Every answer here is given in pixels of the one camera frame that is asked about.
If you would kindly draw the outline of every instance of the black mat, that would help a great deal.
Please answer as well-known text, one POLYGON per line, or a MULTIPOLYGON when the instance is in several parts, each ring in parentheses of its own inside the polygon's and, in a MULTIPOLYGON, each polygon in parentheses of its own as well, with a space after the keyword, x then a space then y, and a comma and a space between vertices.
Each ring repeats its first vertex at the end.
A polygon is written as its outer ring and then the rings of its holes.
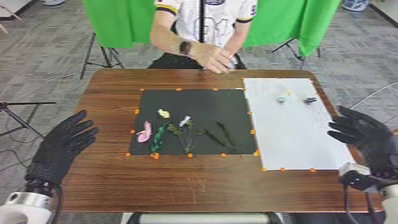
MULTIPOLYGON (((256 140, 251 134, 253 123, 249 115, 249 106, 246 94, 242 90, 148 90, 143 92, 141 114, 135 121, 135 131, 144 130, 144 122, 150 121, 153 128, 151 140, 146 143, 137 142, 137 135, 132 140, 132 154, 148 155, 159 127, 166 124, 160 118, 159 109, 171 112, 171 120, 175 125, 185 116, 192 117, 194 127, 212 131, 215 136, 224 140, 224 132, 217 125, 222 122, 231 133, 235 141, 235 149, 222 147, 221 144, 201 136, 194 154, 237 153, 251 154, 256 151, 256 140)), ((185 154, 178 137, 167 131, 164 136, 164 149, 160 154, 185 154)))

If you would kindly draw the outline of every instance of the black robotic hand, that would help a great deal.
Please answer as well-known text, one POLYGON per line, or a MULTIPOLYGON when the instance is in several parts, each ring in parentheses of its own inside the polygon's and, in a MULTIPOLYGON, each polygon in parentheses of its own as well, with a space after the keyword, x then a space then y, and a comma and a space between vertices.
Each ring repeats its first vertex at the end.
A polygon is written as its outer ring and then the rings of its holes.
POLYGON ((359 149, 372 174, 398 179, 398 147, 388 126, 363 113, 340 106, 340 117, 329 126, 329 135, 359 149))
POLYGON ((95 123, 80 123, 86 115, 80 111, 48 133, 27 170, 27 181, 41 180, 61 186, 75 157, 96 141, 98 128, 87 130, 95 123))

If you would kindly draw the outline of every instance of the white sheet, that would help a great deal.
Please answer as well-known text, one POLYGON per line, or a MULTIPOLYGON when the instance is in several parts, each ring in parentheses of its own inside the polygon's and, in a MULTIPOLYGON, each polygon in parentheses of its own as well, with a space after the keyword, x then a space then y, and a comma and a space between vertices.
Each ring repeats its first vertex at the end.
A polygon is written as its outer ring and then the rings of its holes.
POLYGON ((338 170, 354 159, 327 135, 331 115, 311 80, 247 78, 246 97, 267 170, 338 170), (308 97, 318 100, 311 105, 302 102, 308 97))

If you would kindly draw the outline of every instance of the yellow flower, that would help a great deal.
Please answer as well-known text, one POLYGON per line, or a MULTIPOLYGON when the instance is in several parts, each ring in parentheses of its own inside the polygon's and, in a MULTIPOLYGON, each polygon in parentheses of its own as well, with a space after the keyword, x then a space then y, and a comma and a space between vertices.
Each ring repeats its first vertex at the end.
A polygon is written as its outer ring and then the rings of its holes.
POLYGON ((162 118, 171 118, 171 113, 169 113, 169 111, 166 111, 166 110, 159 110, 159 115, 160 115, 160 117, 162 118))

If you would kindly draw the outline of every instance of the wristwatch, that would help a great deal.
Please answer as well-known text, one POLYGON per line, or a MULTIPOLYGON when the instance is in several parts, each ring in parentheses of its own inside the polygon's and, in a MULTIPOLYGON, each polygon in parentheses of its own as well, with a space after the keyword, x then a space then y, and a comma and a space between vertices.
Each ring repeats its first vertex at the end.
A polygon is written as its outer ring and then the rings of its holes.
POLYGON ((183 41, 180 43, 180 54, 183 54, 185 56, 189 56, 191 54, 191 48, 192 48, 192 43, 189 41, 183 41))

